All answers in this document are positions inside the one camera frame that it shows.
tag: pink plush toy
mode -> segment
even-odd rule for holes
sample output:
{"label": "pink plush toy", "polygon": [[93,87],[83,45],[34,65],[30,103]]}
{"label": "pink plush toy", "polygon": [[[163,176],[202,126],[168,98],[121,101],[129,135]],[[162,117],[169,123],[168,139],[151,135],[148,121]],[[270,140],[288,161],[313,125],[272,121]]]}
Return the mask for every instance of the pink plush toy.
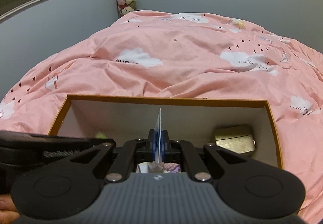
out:
{"label": "pink plush toy", "polygon": [[122,6],[122,5],[124,5],[126,3],[125,0],[117,0],[117,1],[118,1],[119,6]]}

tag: bed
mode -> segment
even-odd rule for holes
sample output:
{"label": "bed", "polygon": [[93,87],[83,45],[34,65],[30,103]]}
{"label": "bed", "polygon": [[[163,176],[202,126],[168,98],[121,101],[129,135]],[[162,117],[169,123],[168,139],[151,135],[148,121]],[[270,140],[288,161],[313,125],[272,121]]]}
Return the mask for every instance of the bed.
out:
{"label": "bed", "polygon": [[132,12],[40,62],[0,103],[0,130],[47,134],[67,94],[266,99],[283,167],[323,218],[323,55],[261,26],[207,13]]}

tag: cardboard box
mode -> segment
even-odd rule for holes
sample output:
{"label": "cardboard box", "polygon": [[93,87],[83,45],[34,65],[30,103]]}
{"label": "cardboard box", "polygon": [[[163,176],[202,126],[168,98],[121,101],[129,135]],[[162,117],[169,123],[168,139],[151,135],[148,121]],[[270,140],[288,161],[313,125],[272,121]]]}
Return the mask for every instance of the cardboard box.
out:
{"label": "cardboard box", "polygon": [[93,138],[102,132],[122,146],[148,137],[159,108],[169,138],[188,140],[196,147],[210,142],[217,128],[248,124],[256,142],[251,157],[283,168],[274,119],[265,100],[68,95],[49,135]]}

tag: plush toy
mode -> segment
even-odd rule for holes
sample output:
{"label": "plush toy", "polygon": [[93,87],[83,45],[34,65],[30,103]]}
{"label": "plush toy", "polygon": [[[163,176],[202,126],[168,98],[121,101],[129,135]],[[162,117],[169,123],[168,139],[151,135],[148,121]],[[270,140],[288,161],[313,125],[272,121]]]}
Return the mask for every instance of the plush toy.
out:
{"label": "plush toy", "polygon": [[120,6],[120,5],[124,5],[126,3],[126,0],[117,0],[117,2],[118,2],[118,5]]}
{"label": "plush toy", "polygon": [[125,7],[123,10],[122,10],[122,15],[126,15],[128,14],[129,12],[133,12],[135,11],[133,8],[131,7]]}
{"label": "plush toy", "polygon": [[134,10],[137,9],[137,2],[136,1],[133,1],[129,4],[129,7],[133,8]]}
{"label": "plush toy", "polygon": [[122,11],[125,7],[127,7],[128,5],[125,3],[123,5],[118,5],[118,8],[120,9],[120,11]]}
{"label": "plush toy", "polygon": [[136,0],[126,0],[126,3],[127,3],[127,5],[129,5],[133,1],[136,1]]}

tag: gold metal block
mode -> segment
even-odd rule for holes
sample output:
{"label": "gold metal block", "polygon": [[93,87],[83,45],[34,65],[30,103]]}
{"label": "gold metal block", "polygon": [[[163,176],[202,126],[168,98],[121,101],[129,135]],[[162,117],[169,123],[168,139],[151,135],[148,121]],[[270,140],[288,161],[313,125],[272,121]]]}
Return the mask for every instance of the gold metal block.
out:
{"label": "gold metal block", "polygon": [[256,149],[256,143],[248,125],[216,129],[212,139],[215,139],[218,146],[245,156],[251,156]]}

